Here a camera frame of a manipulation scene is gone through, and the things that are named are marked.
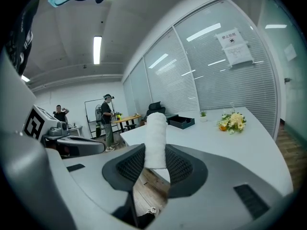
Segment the orange fruit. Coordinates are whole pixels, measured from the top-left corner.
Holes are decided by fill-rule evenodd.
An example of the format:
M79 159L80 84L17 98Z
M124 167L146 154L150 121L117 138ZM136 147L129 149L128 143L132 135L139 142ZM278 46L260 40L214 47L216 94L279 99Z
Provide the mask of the orange fruit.
M227 130L227 127L224 127L222 125L220 125L219 128L220 128L221 131L226 131Z

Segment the man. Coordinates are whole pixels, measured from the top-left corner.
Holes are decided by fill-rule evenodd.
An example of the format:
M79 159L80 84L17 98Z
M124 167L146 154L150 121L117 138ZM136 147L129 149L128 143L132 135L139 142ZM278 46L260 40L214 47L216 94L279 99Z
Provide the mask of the man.
M105 127L106 131L106 151L114 151L115 146L118 145L118 143L114 142L113 137L113 131L111 126L111 117L114 116L113 113L111 113L111 109L108 105L108 103L111 102L112 97L109 94L106 94L104 96L105 101L101 105L101 123Z
M53 6L60 6L70 0L48 0ZM33 34L31 31L33 17L38 8L39 0L29 3L17 18L9 36L6 38L6 50L17 73L22 76L26 68L32 47Z
M53 112L53 115L54 117L61 121L61 122L65 122L67 124L67 117L66 117L66 114L69 113L69 110L66 109L66 108L62 108L62 111L61 111L61 106L60 105L57 105L57 111L56 112Z

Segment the wooden table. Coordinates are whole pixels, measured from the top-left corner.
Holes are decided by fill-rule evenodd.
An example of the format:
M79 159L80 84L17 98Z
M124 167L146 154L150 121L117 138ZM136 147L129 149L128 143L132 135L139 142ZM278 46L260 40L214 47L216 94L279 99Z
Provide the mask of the wooden table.
M121 132L123 133L125 131L124 131L122 122L126 122L126 124L129 125L129 121L131 120L132 124L134 125L134 121L133 120L136 119L136 118L139 118L139 117L141 117L141 115L129 116L129 117L122 118L121 120L114 120L111 123L112 124L118 124L119 123L120 124L120 128L121 128Z

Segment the window blinds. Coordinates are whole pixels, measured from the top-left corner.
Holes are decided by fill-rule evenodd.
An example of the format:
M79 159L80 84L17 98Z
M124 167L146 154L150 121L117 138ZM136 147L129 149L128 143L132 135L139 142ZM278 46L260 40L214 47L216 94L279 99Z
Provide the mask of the window blinds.
M153 102L167 113L198 110L196 90L188 62L173 29L144 56Z
M150 97L146 70L144 61L141 59L130 74L132 92L137 113L142 117L146 116L149 104L152 100Z
M254 58L230 67L215 34L237 28ZM245 106L274 135L277 94L266 50L246 18L222 0L175 25L193 71L201 110Z

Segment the door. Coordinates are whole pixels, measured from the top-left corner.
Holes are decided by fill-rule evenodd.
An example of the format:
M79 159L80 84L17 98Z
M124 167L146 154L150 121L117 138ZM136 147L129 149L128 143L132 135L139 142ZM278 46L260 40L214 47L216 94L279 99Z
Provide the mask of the door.
M270 48L279 71L282 96L285 95L285 101L282 101L285 129L307 148L307 48L304 35L274 0L232 1L253 18ZM251 9L255 6L261 8L256 17Z

